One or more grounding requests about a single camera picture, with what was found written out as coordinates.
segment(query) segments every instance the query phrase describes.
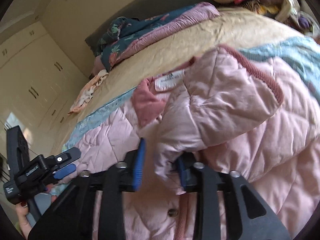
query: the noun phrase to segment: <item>wall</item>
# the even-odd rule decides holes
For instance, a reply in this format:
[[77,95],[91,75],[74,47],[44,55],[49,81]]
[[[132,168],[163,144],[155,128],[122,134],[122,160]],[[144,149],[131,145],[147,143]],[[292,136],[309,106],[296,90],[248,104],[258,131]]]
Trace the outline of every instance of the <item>wall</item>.
[[52,0],[40,21],[73,63],[89,76],[94,56],[85,38],[132,1]]

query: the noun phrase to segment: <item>clothing label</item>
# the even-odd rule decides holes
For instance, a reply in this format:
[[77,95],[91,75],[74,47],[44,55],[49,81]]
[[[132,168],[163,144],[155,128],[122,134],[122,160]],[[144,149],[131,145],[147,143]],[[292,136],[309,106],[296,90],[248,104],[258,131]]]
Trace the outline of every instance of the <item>clothing label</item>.
[[155,81],[156,91],[163,92],[172,89],[182,81],[184,77],[184,69],[171,72],[168,75],[162,76]]

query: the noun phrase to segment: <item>black clamp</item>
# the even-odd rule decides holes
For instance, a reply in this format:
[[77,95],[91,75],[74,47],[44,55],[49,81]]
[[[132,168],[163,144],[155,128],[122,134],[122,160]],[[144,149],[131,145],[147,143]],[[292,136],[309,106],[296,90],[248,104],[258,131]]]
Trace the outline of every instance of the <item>black clamp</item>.
[[135,192],[142,181],[145,141],[106,171],[81,172],[31,230],[29,240],[91,240],[96,192],[102,191],[99,240],[125,240],[122,192]]
[[35,221],[41,217],[34,196],[44,192],[46,185],[57,183],[59,179],[56,172],[67,168],[75,160],[81,157],[78,148],[71,148],[57,156],[45,158],[38,155],[30,161],[28,143],[19,126],[7,130],[7,163],[10,167],[10,181],[4,183],[4,193],[9,202],[18,204],[28,202],[29,212]]
[[239,172],[216,172],[187,152],[175,164],[184,190],[198,193],[193,240],[221,240],[217,191],[223,192],[228,240],[291,239],[277,215]]

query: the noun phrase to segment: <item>hand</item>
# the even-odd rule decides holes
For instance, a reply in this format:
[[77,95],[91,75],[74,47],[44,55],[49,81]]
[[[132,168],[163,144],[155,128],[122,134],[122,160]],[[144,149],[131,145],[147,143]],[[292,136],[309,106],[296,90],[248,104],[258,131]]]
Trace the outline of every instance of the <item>hand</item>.
[[16,204],[16,212],[18,215],[19,225],[23,236],[27,239],[31,231],[31,225],[29,224],[26,215],[29,213],[28,205],[26,202]]
[[18,217],[25,217],[29,213],[28,205],[26,202],[16,204],[16,212]]

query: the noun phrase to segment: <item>teal floral fabric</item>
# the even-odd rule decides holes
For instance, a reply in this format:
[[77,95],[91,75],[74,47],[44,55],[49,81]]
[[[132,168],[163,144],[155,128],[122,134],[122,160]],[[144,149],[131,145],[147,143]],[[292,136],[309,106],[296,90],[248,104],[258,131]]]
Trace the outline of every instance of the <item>teal floral fabric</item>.
[[187,6],[170,13],[154,16],[142,21],[119,17],[98,42],[95,56],[101,55],[101,62],[108,72],[116,64],[119,55],[144,34],[163,26],[196,5]]

